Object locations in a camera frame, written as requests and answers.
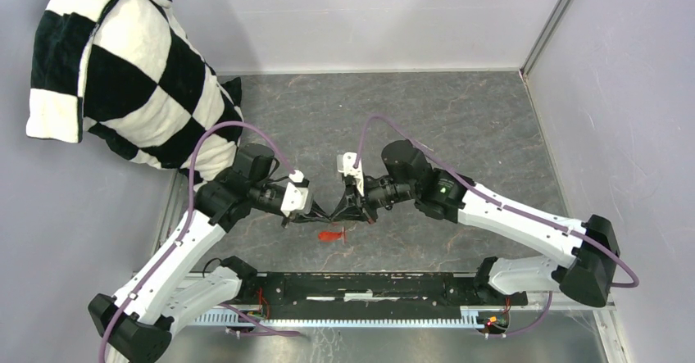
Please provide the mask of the metal key organizer red handle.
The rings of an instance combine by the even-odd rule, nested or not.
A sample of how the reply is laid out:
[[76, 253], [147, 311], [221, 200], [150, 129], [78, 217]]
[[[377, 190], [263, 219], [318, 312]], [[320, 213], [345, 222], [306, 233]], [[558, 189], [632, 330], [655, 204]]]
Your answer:
[[322, 229], [317, 234], [317, 238], [322, 243], [345, 243], [347, 241], [347, 231], [348, 228], [344, 224], [331, 223], [328, 229]]

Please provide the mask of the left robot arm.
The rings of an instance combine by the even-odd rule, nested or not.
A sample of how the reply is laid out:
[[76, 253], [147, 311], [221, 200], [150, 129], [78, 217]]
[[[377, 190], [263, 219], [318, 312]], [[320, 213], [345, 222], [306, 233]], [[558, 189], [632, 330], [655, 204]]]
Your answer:
[[212, 307], [234, 299], [248, 303], [257, 281], [225, 265], [177, 293], [179, 283], [213, 245], [253, 209], [282, 224], [328, 222], [300, 171], [285, 186], [271, 179], [279, 164], [262, 144], [241, 147], [232, 166], [199, 188], [179, 225], [148, 263], [113, 295], [97, 294], [88, 312], [102, 340], [128, 362], [155, 362], [184, 326]]

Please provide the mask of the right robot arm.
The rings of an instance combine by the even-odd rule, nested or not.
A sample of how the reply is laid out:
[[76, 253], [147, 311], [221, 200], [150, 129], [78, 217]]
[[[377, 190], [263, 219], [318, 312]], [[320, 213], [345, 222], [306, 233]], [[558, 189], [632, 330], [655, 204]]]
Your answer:
[[434, 220], [472, 226], [529, 247], [537, 256], [484, 259], [473, 291], [484, 304], [524, 292], [561, 292], [592, 307], [604, 307], [614, 287], [620, 249], [612, 223], [598, 215], [582, 221], [540, 211], [503, 197], [464, 175], [434, 167], [408, 140], [384, 147], [386, 175], [365, 175], [355, 152], [337, 157], [345, 186], [333, 221], [373, 224], [381, 208], [401, 202]]

